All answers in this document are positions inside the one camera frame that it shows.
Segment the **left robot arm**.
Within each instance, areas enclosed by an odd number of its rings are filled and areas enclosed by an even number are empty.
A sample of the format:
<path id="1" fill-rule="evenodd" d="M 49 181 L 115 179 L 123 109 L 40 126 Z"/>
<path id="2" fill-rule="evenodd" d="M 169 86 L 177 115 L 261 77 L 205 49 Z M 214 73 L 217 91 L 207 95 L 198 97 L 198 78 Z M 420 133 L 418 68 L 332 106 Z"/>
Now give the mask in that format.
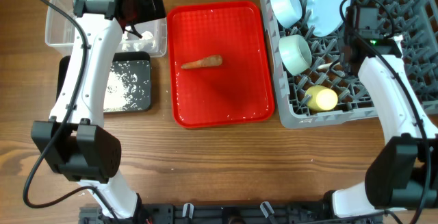
<path id="1" fill-rule="evenodd" d="M 150 223 L 151 215 L 120 172 L 120 141 L 104 129 L 110 68 L 124 33 L 166 17 L 163 0 L 73 0 L 75 41 L 64 83 L 47 121 L 31 138 L 54 173 L 92 193 L 110 223 Z"/>

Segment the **green bowl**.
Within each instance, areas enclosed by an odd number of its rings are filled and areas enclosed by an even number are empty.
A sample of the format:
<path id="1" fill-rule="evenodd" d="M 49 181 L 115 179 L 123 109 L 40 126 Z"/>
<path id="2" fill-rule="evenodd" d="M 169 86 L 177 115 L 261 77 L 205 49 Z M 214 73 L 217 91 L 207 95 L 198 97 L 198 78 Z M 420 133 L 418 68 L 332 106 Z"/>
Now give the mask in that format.
<path id="1" fill-rule="evenodd" d="M 311 66 L 311 50 L 303 36 L 292 35 L 280 38 L 279 53 L 284 67 L 291 75 L 299 75 Z"/>

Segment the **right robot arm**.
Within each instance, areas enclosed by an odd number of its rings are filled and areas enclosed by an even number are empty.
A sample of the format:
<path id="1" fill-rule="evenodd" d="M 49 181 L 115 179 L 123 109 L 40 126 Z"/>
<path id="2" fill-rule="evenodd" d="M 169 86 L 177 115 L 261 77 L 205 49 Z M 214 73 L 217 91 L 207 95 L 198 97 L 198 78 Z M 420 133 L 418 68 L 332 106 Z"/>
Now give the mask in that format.
<path id="1" fill-rule="evenodd" d="M 437 127 L 412 89 L 399 42 L 390 33 L 364 38 L 363 6 L 341 4 L 344 45 L 338 63 L 344 76 L 357 76 L 378 114 L 385 146 L 360 184 L 335 190 L 331 207 L 337 221 L 353 221 L 414 210 L 416 223 L 425 208 L 437 207 Z"/>

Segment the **white plastic spoon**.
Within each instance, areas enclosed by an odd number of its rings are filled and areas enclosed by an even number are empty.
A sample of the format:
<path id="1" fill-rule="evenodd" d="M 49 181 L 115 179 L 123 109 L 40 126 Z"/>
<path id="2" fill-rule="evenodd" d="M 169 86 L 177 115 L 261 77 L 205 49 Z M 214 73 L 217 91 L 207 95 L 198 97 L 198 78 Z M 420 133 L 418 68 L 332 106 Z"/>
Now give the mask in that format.
<path id="1" fill-rule="evenodd" d="M 324 70 L 324 69 L 328 69 L 330 67 L 331 63 L 327 63 L 327 64 L 321 64 L 317 67 L 318 70 Z"/>

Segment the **light blue plate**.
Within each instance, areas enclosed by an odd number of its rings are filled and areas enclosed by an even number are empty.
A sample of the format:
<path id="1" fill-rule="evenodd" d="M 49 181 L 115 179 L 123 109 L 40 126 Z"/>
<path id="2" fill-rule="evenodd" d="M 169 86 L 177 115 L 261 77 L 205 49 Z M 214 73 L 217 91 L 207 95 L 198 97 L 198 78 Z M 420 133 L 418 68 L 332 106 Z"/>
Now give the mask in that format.
<path id="1" fill-rule="evenodd" d="M 314 27 L 313 35 L 325 37 L 337 30 L 342 24 L 339 7 L 343 0 L 307 0 L 306 11 L 310 11 L 307 27 Z"/>

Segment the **yellow plastic cup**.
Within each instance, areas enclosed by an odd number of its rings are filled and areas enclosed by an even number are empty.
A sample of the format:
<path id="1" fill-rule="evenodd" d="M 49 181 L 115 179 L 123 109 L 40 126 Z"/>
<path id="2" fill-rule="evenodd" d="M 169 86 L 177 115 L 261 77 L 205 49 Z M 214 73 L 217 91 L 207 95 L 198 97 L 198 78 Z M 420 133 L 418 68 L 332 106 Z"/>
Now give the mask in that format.
<path id="1" fill-rule="evenodd" d="M 316 112 L 330 111 L 338 103 L 336 92 L 321 85 L 310 87 L 305 95 L 309 96 L 307 107 Z"/>

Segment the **light blue bowl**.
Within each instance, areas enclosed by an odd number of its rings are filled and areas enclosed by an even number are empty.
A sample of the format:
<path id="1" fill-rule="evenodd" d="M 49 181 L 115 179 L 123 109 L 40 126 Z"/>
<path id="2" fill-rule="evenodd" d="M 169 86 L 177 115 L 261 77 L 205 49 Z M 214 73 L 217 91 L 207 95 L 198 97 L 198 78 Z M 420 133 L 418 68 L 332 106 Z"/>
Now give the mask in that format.
<path id="1" fill-rule="evenodd" d="M 270 0 L 272 10 L 277 21 L 288 28 L 302 18 L 302 6 L 300 0 Z"/>

